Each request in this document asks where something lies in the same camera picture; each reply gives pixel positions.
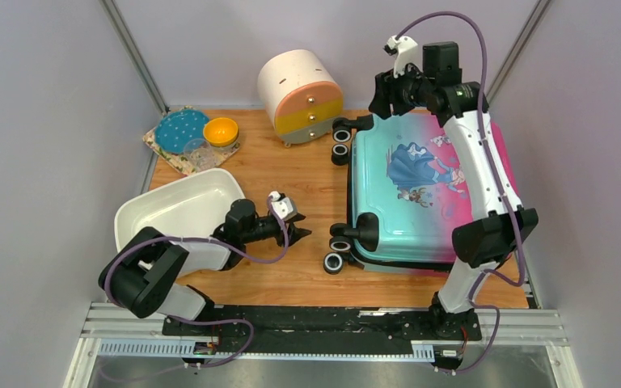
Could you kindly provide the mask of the pink and teal kids suitcase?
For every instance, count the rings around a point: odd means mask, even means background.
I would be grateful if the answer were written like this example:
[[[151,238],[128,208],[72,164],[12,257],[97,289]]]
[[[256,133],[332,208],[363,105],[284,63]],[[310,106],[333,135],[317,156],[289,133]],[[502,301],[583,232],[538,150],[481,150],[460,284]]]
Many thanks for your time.
[[[492,131],[511,184],[498,127]],[[466,176],[434,116],[341,117],[332,126],[332,162],[346,166],[347,216],[330,227],[324,270],[448,272],[454,228],[472,220]]]

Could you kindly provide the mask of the white plastic basin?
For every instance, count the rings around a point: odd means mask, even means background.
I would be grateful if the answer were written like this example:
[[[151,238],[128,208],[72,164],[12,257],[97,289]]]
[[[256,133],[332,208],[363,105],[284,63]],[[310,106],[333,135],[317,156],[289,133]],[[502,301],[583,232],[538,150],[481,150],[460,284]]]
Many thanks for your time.
[[[207,237],[224,222],[231,204],[245,197],[234,176],[213,168],[178,179],[126,201],[116,212],[116,249],[144,227],[162,234]]]

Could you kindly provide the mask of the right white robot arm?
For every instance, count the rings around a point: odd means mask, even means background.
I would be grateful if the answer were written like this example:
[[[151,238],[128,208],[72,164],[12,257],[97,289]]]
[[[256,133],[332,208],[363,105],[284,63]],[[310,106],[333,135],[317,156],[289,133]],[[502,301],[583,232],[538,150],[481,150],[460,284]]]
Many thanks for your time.
[[[429,307],[430,331],[453,339],[471,322],[481,285],[512,252],[522,253],[539,218],[522,204],[501,160],[484,94],[486,78],[463,82],[458,45],[419,46],[410,37],[392,36],[384,50],[395,63],[376,75],[370,112],[388,119],[427,108],[451,140],[466,176],[472,220],[452,232],[456,259]]]

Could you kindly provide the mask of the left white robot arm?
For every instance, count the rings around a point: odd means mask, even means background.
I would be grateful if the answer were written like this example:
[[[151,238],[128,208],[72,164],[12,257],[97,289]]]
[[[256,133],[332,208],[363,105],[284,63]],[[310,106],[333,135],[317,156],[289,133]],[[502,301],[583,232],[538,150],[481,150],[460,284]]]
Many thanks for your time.
[[[137,318],[162,314],[183,320],[194,335],[210,332],[215,322],[213,301],[203,292],[177,284],[191,272],[228,271],[242,259],[253,260],[247,245],[272,239],[281,253],[276,263],[311,230],[297,227],[304,220],[286,195],[272,192],[268,212],[261,216],[253,201],[235,200],[223,222],[207,237],[168,236],[152,226],[142,228],[106,265],[99,287],[108,300]]]

